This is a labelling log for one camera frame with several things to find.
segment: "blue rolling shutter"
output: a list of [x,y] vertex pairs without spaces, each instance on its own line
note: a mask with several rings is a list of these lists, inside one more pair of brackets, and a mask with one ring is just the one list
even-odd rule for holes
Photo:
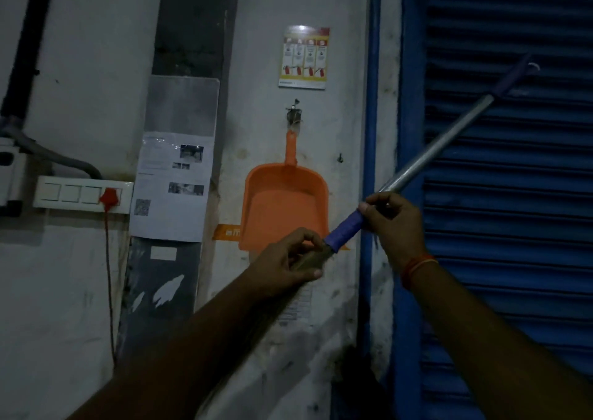
[[[400,162],[520,55],[541,65],[404,194],[444,267],[593,377],[593,0],[404,0],[403,32]],[[400,418],[483,418],[417,306],[396,297]]]

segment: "purple grip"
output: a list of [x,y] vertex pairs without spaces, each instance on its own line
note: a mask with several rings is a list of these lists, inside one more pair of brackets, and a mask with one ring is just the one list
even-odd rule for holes
[[490,94],[495,97],[502,97],[517,81],[522,79],[529,69],[531,53],[524,55],[517,64],[513,66],[498,82],[494,85]]
[[364,219],[359,211],[354,211],[344,222],[340,223],[336,229],[327,235],[324,239],[325,243],[330,246],[334,253],[337,253],[346,242],[360,231]]

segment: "orange dustpan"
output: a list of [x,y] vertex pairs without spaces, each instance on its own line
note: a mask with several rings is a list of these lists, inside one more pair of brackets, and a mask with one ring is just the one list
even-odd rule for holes
[[294,131],[286,133],[284,163],[262,164],[247,175],[239,249],[261,251],[299,227],[329,234],[327,184],[317,172],[297,165],[296,139]]

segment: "blue pipe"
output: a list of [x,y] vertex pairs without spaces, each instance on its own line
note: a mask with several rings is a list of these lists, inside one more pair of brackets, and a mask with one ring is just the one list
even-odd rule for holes
[[[379,38],[381,0],[369,0],[367,106],[365,108],[365,149],[362,164],[362,195],[375,191],[376,102],[379,85]],[[356,345],[360,356],[370,361],[371,353],[371,273],[372,234],[362,231],[360,238],[360,276],[358,282],[358,328]]]

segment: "broom handle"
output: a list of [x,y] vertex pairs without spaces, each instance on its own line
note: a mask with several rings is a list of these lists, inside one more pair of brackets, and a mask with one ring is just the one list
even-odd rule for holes
[[[508,73],[506,73],[490,90],[489,94],[480,98],[474,106],[463,113],[457,120],[445,131],[439,134],[416,158],[408,165],[395,174],[387,183],[385,183],[379,192],[399,192],[401,191],[422,169],[432,162],[441,152],[455,140],[465,129],[471,125],[490,105],[505,95],[511,87],[517,83],[528,72],[531,61],[531,54],[524,55],[515,64]],[[337,253],[341,246],[345,245],[354,235],[360,231],[364,217],[359,211],[354,211],[346,220],[340,223],[325,239],[325,243],[330,249]]]

